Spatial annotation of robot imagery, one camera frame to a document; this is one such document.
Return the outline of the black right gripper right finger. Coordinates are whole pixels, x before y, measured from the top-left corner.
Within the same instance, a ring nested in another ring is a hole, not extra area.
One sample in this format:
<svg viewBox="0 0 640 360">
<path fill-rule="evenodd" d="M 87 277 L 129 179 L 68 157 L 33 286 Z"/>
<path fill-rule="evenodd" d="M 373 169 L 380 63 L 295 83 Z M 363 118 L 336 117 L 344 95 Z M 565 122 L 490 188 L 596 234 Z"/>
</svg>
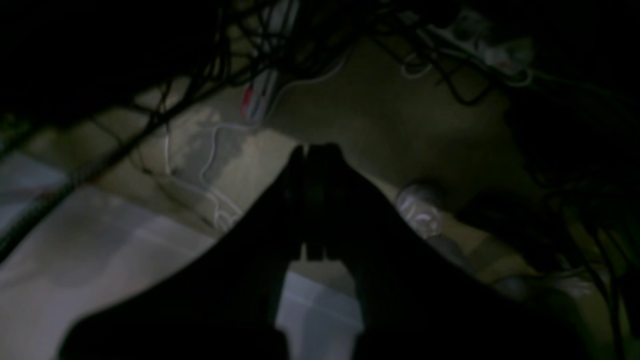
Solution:
<svg viewBox="0 0 640 360">
<path fill-rule="evenodd" d="M 320 146 L 327 255 L 354 278 L 355 360 L 587 360 L 578 332 L 472 278 L 421 239 L 333 143 Z"/>
</svg>

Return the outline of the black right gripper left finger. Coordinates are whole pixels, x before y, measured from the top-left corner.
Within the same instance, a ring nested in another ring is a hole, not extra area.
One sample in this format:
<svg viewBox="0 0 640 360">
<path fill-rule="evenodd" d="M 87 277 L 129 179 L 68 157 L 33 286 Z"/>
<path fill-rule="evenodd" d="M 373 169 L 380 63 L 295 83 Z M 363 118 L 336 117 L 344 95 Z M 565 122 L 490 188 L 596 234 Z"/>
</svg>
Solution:
<svg viewBox="0 0 640 360">
<path fill-rule="evenodd" d="M 301 255 L 295 196 L 304 150 L 205 253 L 160 283 L 78 321 L 61 360 L 288 360 L 275 326 L 286 273 Z"/>
</svg>

